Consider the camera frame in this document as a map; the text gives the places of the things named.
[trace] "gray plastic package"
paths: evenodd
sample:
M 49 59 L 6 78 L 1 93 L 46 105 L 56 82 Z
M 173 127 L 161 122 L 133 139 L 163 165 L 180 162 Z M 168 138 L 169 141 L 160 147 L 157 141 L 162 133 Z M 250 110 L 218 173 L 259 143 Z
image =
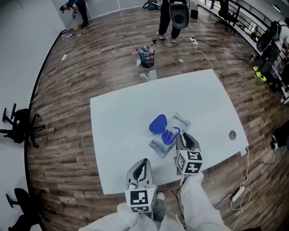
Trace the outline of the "gray plastic package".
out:
M 180 114 L 176 112 L 175 115 L 168 121 L 167 128 L 170 129 L 171 127 L 177 127 L 180 129 L 180 134 L 183 134 L 189 129 L 190 125 L 191 123 L 189 121 L 181 117 Z M 158 134 L 149 143 L 149 146 L 151 146 L 161 158 L 164 158 L 173 148 L 176 141 L 177 139 L 175 139 L 170 145 L 166 145 L 163 143 L 162 134 Z

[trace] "table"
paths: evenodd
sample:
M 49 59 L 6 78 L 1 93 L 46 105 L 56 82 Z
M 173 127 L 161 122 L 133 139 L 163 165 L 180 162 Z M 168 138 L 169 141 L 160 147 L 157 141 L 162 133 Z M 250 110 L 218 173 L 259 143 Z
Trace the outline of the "table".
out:
M 124 192 L 126 174 L 139 160 L 150 160 L 153 180 L 163 185 L 176 175 L 174 147 L 164 159 L 148 145 L 150 123 L 175 112 L 191 122 L 187 133 L 200 144 L 207 169 L 238 153 L 248 141 L 239 117 L 213 70 L 180 74 L 90 99 L 93 143 L 104 194 Z M 236 138 L 230 140 L 231 130 Z

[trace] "person bending over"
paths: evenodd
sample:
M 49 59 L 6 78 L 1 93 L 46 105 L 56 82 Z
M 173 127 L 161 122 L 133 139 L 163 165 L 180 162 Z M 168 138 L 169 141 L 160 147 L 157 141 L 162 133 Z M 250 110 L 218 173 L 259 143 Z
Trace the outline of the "person bending over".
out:
M 89 25 L 89 19 L 87 18 L 86 13 L 86 3 L 85 0 L 69 0 L 66 4 L 64 4 L 62 7 L 60 7 L 60 11 L 64 12 L 67 9 L 73 9 L 72 18 L 75 19 L 77 14 L 77 9 L 79 10 L 83 24 L 81 28 L 85 28 Z
M 158 32 L 156 32 L 156 36 L 159 39 L 164 39 L 164 34 L 167 32 L 168 25 L 171 21 L 170 16 L 170 4 L 168 0 L 163 0 L 162 6 L 161 6 L 161 18 L 159 23 L 159 29 Z M 176 28 L 174 25 L 172 26 L 172 33 L 171 33 L 171 42 L 176 43 L 177 37 L 179 36 L 181 32 L 181 29 Z
M 224 225 L 220 212 L 211 205 L 201 183 L 203 173 L 189 176 L 181 188 L 187 231 L 230 231 Z M 166 212 L 163 193 L 157 194 L 157 204 L 151 214 L 133 213 L 126 203 L 117 206 L 117 212 L 107 215 L 79 231 L 184 231 L 182 224 Z
M 289 54 L 289 18 L 285 21 L 279 21 L 281 25 L 281 33 L 279 41 L 274 41 L 271 45 L 263 51 L 261 57 L 258 59 L 257 66 L 253 67 L 256 75 L 266 81 L 264 74 L 271 69 L 276 62 L 282 49 L 285 49 L 285 54 Z

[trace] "office chair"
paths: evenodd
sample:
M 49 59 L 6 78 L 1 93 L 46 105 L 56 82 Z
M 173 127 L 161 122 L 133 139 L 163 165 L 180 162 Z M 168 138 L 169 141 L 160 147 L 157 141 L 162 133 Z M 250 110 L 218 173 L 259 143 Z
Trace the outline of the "office chair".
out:
M 25 226 L 30 226 L 30 225 L 36 225 L 39 224 L 40 222 L 40 217 L 46 221 L 50 222 L 48 218 L 46 218 L 43 214 L 43 210 L 48 211 L 52 214 L 56 214 L 55 211 L 52 211 L 50 209 L 47 209 L 45 206 L 42 204 L 42 193 L 46 193 L 45 190 L 41 190 L 38 195 L 36 195 L 34 192 L 30 194 L 30 197 L 28 193 L 23 190 L 23 189 L 14 189 L 15 196 L 17 198 L 17 201 L 12 201 L 10 197 L 6 194 L 6 198 L 11 206 L 13 208 L 13 205 L 19 205 L 21 207 L 22 212 L 24 213 L 25 217 L 19 217 L 18 221 L 14 226 L 18 226 L 20 224 L 25 225 Z
M 13 105 L 10 119 L 6 115 L 6 108 L 4 109 L 2 121 L 8 121 L 12 125 L 12 130 L 0 129 L 0 133 L 5 133 L 4 137 L 9 137 L 14 140 L 15 143 L 22 143 L 27 135 L 32 141 L 34 147 L 39 148 L 39 145 L 35 144 L 34 131 L 40 128 L 45 128 L 45 125 L 33 127 L 36 117 L 40 117 L 35 114 L 31 124 L 29 124 L 29 111 L 28 109 L 21 109 L 15 112 L 16 104 Z
M 234 17 L 236 13 L 233 13 L 231 15 L 229 13 L 229 0 L 219 0 L 221 9 L 219 10 L 218 14 L 220 17 L 224 18 L 223 20 L 219 20 L 215 23 L 217 24 L 223 24 L 225 25 L 225 31 L 227 31 L 228 27 L 230 26 L 230 23 L 237 23 L 238 20 Z

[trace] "person in white sleeves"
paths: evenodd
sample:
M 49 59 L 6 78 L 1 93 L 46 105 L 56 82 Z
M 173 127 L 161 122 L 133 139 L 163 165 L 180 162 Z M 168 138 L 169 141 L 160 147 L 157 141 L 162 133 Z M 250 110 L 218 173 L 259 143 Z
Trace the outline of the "person in white sleeves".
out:
M 224 225 L 220 212 L 210 204 L 201 183 L 202 173 L 189 176 L 181 188 L 187 231 L 230 231 Z M 105 216 L 79 231 L 182 231 L 183 225 L 166 212 L 164 194 L 158 193 L 152 220 L 147 214 L 133 213 L 126 203 L 117 206 L 117 212 Z

